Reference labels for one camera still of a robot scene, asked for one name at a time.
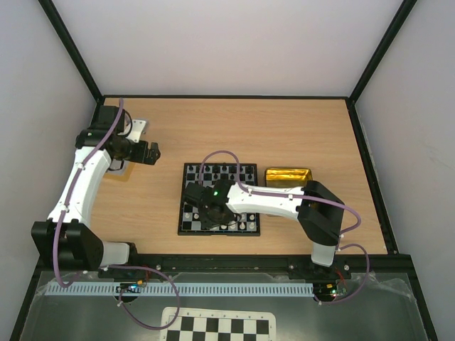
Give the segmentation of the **gold metal tray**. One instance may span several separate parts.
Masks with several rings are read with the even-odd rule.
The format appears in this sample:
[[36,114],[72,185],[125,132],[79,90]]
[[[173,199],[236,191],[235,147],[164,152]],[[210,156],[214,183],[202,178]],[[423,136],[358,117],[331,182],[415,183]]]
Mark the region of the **gold metal tray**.
[[310,168],[267,168],[264,172],[265,185],[270,188],[304,187],[313,180]]

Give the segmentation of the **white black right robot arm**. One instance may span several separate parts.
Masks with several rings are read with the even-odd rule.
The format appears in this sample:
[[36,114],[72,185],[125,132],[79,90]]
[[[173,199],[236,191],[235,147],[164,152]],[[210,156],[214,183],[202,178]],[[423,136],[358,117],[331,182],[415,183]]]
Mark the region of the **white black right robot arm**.
[[344,203],[320,182],[304,187],[267,188],[218,180],[213,186],[189,183],[183,201],[198,209],[201,227],[227,225],[236,215],[258,213],[297,221],[312,241],[310,269],[325,278],[335,269]]

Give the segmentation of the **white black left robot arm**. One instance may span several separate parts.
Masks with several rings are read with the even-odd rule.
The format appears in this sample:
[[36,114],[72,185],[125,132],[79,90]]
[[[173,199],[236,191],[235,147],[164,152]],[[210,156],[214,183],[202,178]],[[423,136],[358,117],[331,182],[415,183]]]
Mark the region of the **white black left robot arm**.
[[133,119],[119,106],[102,105],[75,140],[75,158],[64,190],[48,218],[35,222],[31,236],[49,268],[95,271],[129,260],[134,244],[104,242],[91,229],[92,208],[106,173],[123,174],[130,163],[154,165],[160,151],[143,140],[145,119]]

